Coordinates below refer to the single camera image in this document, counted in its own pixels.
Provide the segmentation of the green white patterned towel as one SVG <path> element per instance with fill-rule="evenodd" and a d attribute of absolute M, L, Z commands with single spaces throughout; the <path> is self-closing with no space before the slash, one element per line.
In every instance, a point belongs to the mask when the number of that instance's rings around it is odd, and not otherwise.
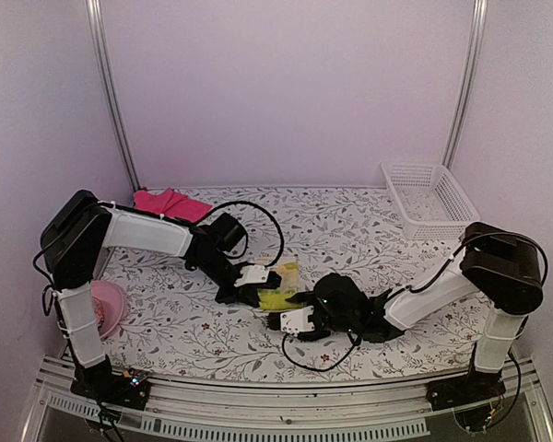
<path fill-rule="evenodd" d="M 275 289 L 258 289 L 259 309 L 268 312 L 283 312 L 303 308 L 302 303 L 293 303 L 289 299 L 300 291 L 300 266 L 295 257 L 281 257 L 269 268 L 281 277 Z"/>

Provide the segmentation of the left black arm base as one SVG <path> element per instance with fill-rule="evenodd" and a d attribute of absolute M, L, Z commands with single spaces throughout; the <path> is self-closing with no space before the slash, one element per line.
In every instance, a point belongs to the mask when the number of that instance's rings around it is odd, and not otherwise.
<path fill-rule="evenodd" d="M 108 356 L 91 367 L 75 364 L 70 388 L 78 396 L 138 411 L 146 409 L 150 390 L 151 383 L 136 372 L 115 374 Z"/>

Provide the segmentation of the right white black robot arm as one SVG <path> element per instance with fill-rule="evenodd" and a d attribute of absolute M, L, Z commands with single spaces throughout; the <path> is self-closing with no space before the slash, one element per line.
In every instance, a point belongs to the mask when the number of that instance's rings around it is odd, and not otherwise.
<path fill-rule="evenodd" d="M 524 322 L 542 304 L 547 272 L 547 255 L 534 240 L 475 222 L 447 261 L 418 280 L 368 297 L 350 277 L 330 273 L 289 298 L 295 309 L 269 314 L 267 326 L 305 341 L 345 332 L 352 346 L 385 343 L 446 305 L 480 293 L 492 308 L 474 346 L 471 371 L 457 388 L 465 401 L 478 401 L 492 389 L 493 375 L 501 372 Z"/>

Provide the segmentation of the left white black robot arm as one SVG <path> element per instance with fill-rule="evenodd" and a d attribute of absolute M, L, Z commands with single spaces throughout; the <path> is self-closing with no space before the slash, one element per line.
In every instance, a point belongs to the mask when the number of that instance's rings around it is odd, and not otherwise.
<path fill-rule="evenodd" d="M 260 264 L 235 264 L 226 253 L 239 223 L 223 215 L 213 225 L 156 215 L 99 200 L 92 192 L 74 193 L 41 233 L 40 255 L 82 382 L 100 400 L 118 392 L 118 379 L 101 366 L 103 349 L 93 310 L 92 281 L 105 254 L 117 248 L 145 250 L 184 260 L 202 271 L 228 296 L 267 282 Z"/>

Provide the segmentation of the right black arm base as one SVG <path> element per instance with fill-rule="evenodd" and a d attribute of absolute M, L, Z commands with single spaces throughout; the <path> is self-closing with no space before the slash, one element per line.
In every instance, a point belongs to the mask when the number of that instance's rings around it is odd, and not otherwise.
<path fill-rule="evenodd" d="M 501 371 L 486 373 L 471 365 L 462 376 L 427 383 L 426 400 L 433 411 L 438 411 L 488 401 L 505 391 Z"/>

